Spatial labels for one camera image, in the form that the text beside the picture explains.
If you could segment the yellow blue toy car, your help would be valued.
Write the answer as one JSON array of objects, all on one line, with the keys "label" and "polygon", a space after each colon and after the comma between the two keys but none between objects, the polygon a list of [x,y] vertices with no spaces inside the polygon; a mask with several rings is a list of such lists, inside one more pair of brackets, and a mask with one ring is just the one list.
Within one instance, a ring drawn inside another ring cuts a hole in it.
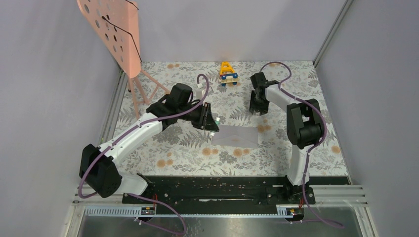
[{"label": "yellow blue toy car", "polygon": [[238,74],[235,72],[229,62],[221,63],[219,77],[221,86],[226,86],[227,84],[237,85],[239,82]]}]

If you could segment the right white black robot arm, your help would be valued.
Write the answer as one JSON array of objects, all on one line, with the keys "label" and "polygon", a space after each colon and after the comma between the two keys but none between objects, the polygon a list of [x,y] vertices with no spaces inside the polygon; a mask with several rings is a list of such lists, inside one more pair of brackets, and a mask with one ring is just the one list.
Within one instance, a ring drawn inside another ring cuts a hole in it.
[{"label": "right white black robot arm", "polygon": [[316,99],[303,100],[281,88],[276,80],[268,81],[263,72],[251,76],[249,112],[264,115],[273,103],[286,112],[286,132],[293,145],[287,178],[291,184],[283,190],[284,199],[296,203],[303,197],[301,185],[309,181],[310,152],[326,137],[326,122]]}]

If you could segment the pink perforated music stand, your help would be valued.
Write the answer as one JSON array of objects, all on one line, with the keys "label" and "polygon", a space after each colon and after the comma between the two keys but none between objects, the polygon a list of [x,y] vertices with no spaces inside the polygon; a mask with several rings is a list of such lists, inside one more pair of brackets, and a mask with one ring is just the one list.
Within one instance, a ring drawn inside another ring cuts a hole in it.
[{"label": "pink perforated music stand", "polygon": [[136,118],[140,104],[150,104],[158,89],[169,90],[142,68],[139,7],[134,0],[77,0],[87,22],[128,78]]}]

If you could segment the grey lavender envelope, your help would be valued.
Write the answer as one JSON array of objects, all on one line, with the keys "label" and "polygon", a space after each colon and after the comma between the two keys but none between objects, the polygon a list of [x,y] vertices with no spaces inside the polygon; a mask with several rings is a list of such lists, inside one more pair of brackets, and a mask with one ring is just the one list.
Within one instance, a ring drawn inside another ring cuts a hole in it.
[{"label": "grey lavender envelope", "polygon": [[211,138],[211,144],[237,148],[258,148],[256,127],[219,125],[219,131]]}]

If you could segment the green white glue stick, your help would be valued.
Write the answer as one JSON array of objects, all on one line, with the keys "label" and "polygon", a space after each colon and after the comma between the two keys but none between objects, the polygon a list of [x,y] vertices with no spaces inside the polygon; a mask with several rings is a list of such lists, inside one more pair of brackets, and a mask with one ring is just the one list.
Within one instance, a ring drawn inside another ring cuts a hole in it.
[{"label": "green white glue stick", "polygon": [[210,137],[213,137],[219,131],[219,125],[220,125],[220,117],[217,117],[214,120],[214,124],[212,126],[212,131],[209,134]]}]

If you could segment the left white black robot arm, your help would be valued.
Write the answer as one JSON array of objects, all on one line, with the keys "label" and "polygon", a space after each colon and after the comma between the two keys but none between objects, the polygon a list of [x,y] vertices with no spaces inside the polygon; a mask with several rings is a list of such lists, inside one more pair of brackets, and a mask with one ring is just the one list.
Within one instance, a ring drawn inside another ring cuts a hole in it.
[{"label": "left white black robot arm", "polygon": [[188,121],[196,129],[218,132],[219,127],[211,113],[211,104],[192,100],[192,88],[177,83],[169,94],[151,104],[146,112],[128,129],[99,145],[89,144],[82,151],[79,176],[79,196],[83,184],[89,185],[95,195],[107,198],[115,193],[131,193],[142,203],[153,198],[153,190],[139,174],[119,170],[121,163],[153,136],[163,132],[179,120]]}]

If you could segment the floral patterned table mat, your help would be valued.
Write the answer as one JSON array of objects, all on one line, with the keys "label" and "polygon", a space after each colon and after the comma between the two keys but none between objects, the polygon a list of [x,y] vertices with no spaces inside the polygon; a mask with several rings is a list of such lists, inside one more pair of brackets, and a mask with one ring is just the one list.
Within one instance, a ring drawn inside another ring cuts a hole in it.
[{"label": "floral patterned table mat", "polygon": [[266,62],[232,62],[240,81],[220,85],[220,62],[144,62],[142,68],[166,88],[184,83],[196,89],[198,74],[211,82],[206,100],[215,117],[224,125],[254,127],[258,146],[237,148],[214,145],[204,131],[189,122],[178,121],[153,136],[121,164],[129,173],[179,176],[283,176],[290,165],[292,145],[286,133],[286,114],[269,105],[267,114],[249,112],[252,91],[251,75],[263,71],[268,80],[283,80],[283,88],[302,99],[314,98],[320,104],[327,123],[327,137],[311,154],[312,176],[347,176],[348,170],[338,144],[331,116],[322,94],[316,70],[310,61],[267,64]]}]

